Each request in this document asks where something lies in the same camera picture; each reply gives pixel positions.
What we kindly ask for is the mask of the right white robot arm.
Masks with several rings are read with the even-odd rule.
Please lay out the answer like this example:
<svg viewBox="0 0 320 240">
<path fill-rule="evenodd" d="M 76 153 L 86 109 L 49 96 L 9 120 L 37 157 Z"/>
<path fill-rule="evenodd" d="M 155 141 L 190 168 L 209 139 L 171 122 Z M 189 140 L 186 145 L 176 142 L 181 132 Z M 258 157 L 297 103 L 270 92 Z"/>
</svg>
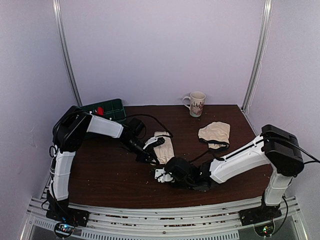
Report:
<svg viewBox="0 0 320 240">
<path fill-rule="evenodd" d="M 304 162 L 295 135 L 271 124 L 245 146 L 222 157 L 195 166 L 181 157 L 173 157 L 156 179 L 161 183 L 197 191 L 208 191 L 227 180 L 263 165 L 273 172 L 256 210 L 259 220 L 268 220 L 280 206 L 282 197 L 294 177 L 304 169 Z"/>
</svg>

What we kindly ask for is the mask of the right aluminium frame post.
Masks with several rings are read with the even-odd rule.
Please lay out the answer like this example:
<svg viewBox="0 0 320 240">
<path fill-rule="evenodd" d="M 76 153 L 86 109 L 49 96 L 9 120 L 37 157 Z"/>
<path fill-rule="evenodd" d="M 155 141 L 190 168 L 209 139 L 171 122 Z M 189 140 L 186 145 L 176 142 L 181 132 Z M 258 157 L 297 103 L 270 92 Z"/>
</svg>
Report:
<svg viewBox="0 0 320 240">
<path fill-rule="evenodd" d="M 252 70 L 249 78 L 249 83 L 248 83 L 247 90 L 246 90 L 245 97 L 242 104 L 242 110 L 244 113 L 249 112 L 249 108 L 252 104 L 256 87 L 258 84 L 261 67 L 262 67 L 262 59 L 263 59 L 264 51 L 266 49 L 267 40 L 268 40 L 273 3 L 274 3 L 273 0 L 264 1 L 256 53 L 255 53 L 253 66 L 252 66 Z"/>
</svg>

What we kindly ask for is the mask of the white patterned ceramic mug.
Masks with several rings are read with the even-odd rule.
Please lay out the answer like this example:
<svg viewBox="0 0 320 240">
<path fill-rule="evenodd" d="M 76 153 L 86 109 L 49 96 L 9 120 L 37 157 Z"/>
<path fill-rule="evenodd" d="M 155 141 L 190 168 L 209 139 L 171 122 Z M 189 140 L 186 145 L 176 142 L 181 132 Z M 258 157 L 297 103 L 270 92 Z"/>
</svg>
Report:
<svg viewBox="0 0 320 240">
<path fill-rule="evenodd" d="M 206 95 L 201 91 L 194 91 L 182 98 L 182 104 L 189 109 L 189 114 L 198 118 L 203 112 Z"/>
</svg>

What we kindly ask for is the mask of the red item in tray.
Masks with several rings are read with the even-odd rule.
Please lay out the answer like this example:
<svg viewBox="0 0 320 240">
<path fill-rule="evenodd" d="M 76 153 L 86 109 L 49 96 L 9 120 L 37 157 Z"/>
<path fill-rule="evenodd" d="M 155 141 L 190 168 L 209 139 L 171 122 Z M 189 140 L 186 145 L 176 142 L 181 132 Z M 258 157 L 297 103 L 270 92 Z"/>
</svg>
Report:
<svg viewBox="0 0 320 240">
<path fill-rule="evenodd" d="M 104 115 L 104 109 L 99 106 L 92 113 L 95 114 L 95 115 L 98 115 L 98 116 L 103 116 Z"/>
</svg>

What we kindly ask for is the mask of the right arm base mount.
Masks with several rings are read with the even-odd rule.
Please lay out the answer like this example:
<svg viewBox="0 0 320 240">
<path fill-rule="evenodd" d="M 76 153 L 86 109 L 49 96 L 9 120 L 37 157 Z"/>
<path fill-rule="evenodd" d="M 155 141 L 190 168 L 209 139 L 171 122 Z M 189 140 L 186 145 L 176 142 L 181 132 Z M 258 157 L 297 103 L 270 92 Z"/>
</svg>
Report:
<svg viewBox="0 0 320 240">
<path fill-rule="evenodd" d="M 242 226 L 258 224 L 282 216 L 281 210 L 276 206 L 258 206 L 241 210 L 238 214 Z"/>
</svg>

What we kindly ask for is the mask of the aluminium frame post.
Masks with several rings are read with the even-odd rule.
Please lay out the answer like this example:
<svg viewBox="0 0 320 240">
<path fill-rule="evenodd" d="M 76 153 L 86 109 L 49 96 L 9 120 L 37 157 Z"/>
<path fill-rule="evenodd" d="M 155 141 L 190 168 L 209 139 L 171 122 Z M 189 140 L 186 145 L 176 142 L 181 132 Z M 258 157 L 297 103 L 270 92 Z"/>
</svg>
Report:
<svg viewBox="0 0 320 240">
<path fill-rule="evenodd" d="M 64 61 L 64 65 L 66 68 L 68 80 L 69 80 L 69 83 L 71 86 L 71 91 L 72 91 L 73 96 L 75 98 L 76 104 L 79 107 L 82 107 L 83 103 L 82 103 L 80 92 L 79 92 L 79 89 L 78 89 L 78 86 L 76 83 L 76 78 L 75 78 L 75 74 L 73 71 L 71 58 L 70 58 L 70 54 L 69 54 L 69 50 L 68 50 L 67 38 L 66 38 L 66 34 L 65 34 L 63 16 L 62 16 L 62 11 L 61 11 L 61 1 L 60 0 L 53 0 L 52 5 L 53 5 L 53 13 L 54 13 L 54 17 L 55 17 L 57 31 L 58 31 L 58 35 L 59 35 L 59 39 L 60 39 L 63 61 Z"/>
<path fill-rule="evenodd" d="M 249 78 L 249 83 L 248 83 L 247 90 L 246 90 L 245 97 L 242 104 L 242 110 L 244 113 L 249 112 L 249 108 L 252 104 L 256 87 L 258 84 L 261 67 L 262 67 L 262 59 L 263 59 L 264 51 L 266 49 L 267 40 L 268 40 L 273 3 L 274 3 L 273 0 L 264 1 L 256 53 L 255 53 L 253 66 L 252 66 L 252 70 Z"/>
</svg>

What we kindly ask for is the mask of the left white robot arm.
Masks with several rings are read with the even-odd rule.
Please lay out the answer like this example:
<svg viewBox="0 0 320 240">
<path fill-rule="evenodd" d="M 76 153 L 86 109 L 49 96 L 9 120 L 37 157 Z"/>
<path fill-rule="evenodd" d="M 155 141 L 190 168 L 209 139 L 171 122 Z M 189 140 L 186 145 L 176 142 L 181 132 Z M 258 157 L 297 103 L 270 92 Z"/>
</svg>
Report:
<svg viewBox="0 0 320 240">
<path fill-rule="evenodd" d="M 69 108 L 52 129 L 53 145 L 49 149 L 52 161 L 47 200 L 49 202 L 48 210 L 55 217 L 61 222 L 67 222 L 72 218 L 72 211 L 68 207 L 71 166 L 87 133 L 119 139 L 137 155 L 138 162 L 159 164 L 154 147 L 163 144 L 164 138 L 155 136 L 146 143 L 142 143 L 137 137 L 138 124 L 138 120 L 132 120 L 129 126 L 124 126 L 117 121 L 94 115 L 75 105 Z"/>
</svg>

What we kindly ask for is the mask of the cream underwear navy trim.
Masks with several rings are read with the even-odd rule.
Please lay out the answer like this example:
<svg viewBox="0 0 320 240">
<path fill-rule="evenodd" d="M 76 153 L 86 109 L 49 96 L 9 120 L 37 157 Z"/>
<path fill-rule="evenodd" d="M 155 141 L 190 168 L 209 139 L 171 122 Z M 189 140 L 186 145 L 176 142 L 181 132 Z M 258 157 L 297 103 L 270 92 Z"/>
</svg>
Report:
<svg viewBox="0 0 320 240">
<path fill-rule="evenodd" d="M 198 130 L 198 139 L 202 143 L 207 143 L 212 150 L 227 150 L 230 147 L 231 126 L 228 123 L 214 121 Z"/>
</svg>

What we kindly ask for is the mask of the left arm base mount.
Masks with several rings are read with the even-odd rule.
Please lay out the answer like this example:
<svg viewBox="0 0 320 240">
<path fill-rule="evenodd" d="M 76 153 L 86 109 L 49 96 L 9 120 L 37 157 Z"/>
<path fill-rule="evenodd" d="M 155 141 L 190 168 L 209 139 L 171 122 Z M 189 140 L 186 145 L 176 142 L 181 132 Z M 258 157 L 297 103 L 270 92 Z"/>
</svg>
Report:
<svg viewBox="0 0 320 240">
<path fill-rule="evenodd" d="M 46 212 L 46 217 L 58 222 L 67 223 L 75 227 L 86 227 L 90 213 L 86 210 L 69 208 L 66 213 L 56 213 L 53 210 Z"/>
</svg>

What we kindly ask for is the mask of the cream boxer underwear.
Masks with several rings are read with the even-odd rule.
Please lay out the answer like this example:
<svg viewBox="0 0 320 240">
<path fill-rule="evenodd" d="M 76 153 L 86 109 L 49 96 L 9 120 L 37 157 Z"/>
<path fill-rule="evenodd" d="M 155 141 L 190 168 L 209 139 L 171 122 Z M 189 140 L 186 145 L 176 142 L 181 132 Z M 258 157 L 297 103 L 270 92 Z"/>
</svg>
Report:
<svg viewBox="0 0 320 240">
<path fill-rule="evenodd" d="M 156 146 L 153 149 L 161 165 L 165 165 L 171 158 L 175 157 L 172 140 L 168 135 L 169 133 L 164 131 L 156 131 L 154 133 L 155 137 L 162 136 L 164 139 L 163 144 Z"/>
</svg>

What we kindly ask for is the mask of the left aluminium frame post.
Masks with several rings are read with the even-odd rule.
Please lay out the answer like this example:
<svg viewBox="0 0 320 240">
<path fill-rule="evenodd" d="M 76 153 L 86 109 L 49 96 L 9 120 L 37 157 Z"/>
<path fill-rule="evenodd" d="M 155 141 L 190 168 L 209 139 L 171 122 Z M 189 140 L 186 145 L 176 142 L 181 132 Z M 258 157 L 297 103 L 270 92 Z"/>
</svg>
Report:
<svg viewBox="0 0 320 240">
<path fill-rule="evenodd" d="M 72 91 L 73 96 L 75 98 L 76 104 L 79 107 L 82 107 L 83 103 L 82 103 L 80 92 L 79 92 L 79 89 L 78 89 L 78 86 L 76 83 L 76 78 L 75 78 L 75 74 L 73 71 L 71 58 L 70 58 L 70 54 L 69 54 L 69 50 L 68 50 L 67 38 L 66 38 L 66 34 L 65 34 L 63 16 L 62 16 L 62 11 L 61 11 L 61 1 L 60 0 L 53 0 L 52 5 L 53 5 L 53 13 L 54 13 L 54 17 L 55 17 L 57 31 L 58 31 L 58 35 L 59 35 L 59 39 L 60 39 L 63 61 L 64 61 L 64 65 L 66 68 L 68 80 L 69 80 L 69 83 L 71 86 L 71 91 Z"/>
</svg>

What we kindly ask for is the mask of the green compartment tray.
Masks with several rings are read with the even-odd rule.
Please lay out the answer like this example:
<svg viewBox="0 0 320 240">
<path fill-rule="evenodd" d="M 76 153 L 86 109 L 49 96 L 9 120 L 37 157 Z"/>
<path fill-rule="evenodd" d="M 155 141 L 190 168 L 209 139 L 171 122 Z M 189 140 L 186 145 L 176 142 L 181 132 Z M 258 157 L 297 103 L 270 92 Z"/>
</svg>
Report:
<svg viewBox="0 0 320 240">
<path fill-rule="evenodd" d="M 126 119 L 126 112 L 120 98 L 115 98 L 111 100 L 96 102 L 88 105 L 81 106 L 82 110 L 92 112 L 97 108 L 102 107 L 104 111 L 104 117 L 108 120 L 123 122 Z"/>
</svg>

